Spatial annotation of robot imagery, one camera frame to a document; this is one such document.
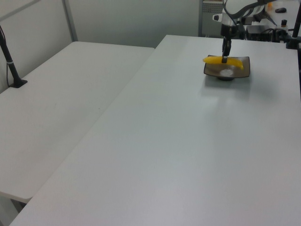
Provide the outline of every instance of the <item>white wall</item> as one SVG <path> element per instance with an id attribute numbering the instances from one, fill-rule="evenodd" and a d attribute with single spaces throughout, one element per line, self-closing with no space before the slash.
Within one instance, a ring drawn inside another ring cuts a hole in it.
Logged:
<path id="1" fill-rule="evenodd" d="M 155 48 L 198 35 L 199 0 L 67 0 L 79 41 Z"/>
<path id="2" fill-rule="evenodd" d="M 0 21 L 20 77 L 71 43 L 62 0 L 41 0 Z M 7 88 L 6 60 L 0 51 L 0 93 Z"/>

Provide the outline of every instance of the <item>dark plate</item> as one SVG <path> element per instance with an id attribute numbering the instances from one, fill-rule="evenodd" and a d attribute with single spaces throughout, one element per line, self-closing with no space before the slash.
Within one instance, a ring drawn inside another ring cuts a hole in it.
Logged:
<path id="1" fill-rule="evenodd" d="M 244 69 L 227 64 L 205 64 L 204 74 L 217 77 L 221 80 L 232 80 L 238 78 L 246 78 L 250 76 L 250 58 L 244 57 L 231 57 L 243 62 Z"/>

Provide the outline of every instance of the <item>white table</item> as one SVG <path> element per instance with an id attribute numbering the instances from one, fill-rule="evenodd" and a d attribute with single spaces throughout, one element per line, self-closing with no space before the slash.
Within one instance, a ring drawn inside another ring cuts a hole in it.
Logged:
<path id="1" fill-rule="evenodd" d="M 275 1 L 272 7 L 266 8 L 266 11 L 278 26 L 281 26 L 282 20 L 287 20 L 286 26 L 288 29 L 293 29 L 295 27 L 299 5 L 298 0 Z M 275 13 L 275 10 L 278 8 L 286 8 L 286 13 Z"/>
<path id="2" fill-rule="evenodd" d="M 152 48 L 75 42 L 0 95 L 0 195 L 28 202 Z"/>
<path id="3" fill-rule="evenodd" d="M 251 77 L 223 82 L 221 48 L 166 36 L 11 226 L 298 225 L 297 52 L 233 40 Z"/>

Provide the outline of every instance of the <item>black stand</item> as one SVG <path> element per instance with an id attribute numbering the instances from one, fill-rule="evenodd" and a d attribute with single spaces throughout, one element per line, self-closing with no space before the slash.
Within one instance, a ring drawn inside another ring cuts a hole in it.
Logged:
<path id="1" fill-rule="evenodd" d="M 6 45 L 6 40 L 4 38 L 4 34 L 0 34 L 0 45 L 1 45 L 1 49 L 3 51 L 4 57 L 6 59 L 6 62 L 9 66 L 9 69 L 13 75 L 14 78 L 14 83 L 11 85 L 11 87 L 14 88 L 20 88 L 21 86 L 23 86 L 25 83 L 27 83 L 26 80 L 22 80 L 19 75 L 18 72 L 16 70 L 16 67 L 14 65 L 13 59 L 11 58 L 11 55 L 9 53 L 8 47 Z"/>
<path id="2" fill-rule="evenodd" d="M 301 25 L 301 4 L 299 6 L 295 27 L 293 29 L 293 35 L 292 37 L 291 36 L 286 37 L 287 40 L 286 48 L 300 50 L 299 43 L 301 43 L 301 37 L 298 37 L 300 25 Z"/>

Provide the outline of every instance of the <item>yellow banana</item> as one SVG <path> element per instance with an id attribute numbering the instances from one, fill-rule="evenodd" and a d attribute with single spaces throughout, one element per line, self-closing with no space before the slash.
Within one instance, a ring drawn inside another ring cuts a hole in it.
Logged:
<path id="1" fill-rule="evenodd" d="M 208 56 L 204 58 L 203 61 L 207 64 L 223 64 L 221 56 Z M 228 57 L 228 60 L 225 64 L 239 67 L 241 70 L 244 69 L 243 62 L 241 62 L 241 60 L 232 57 Z"/>

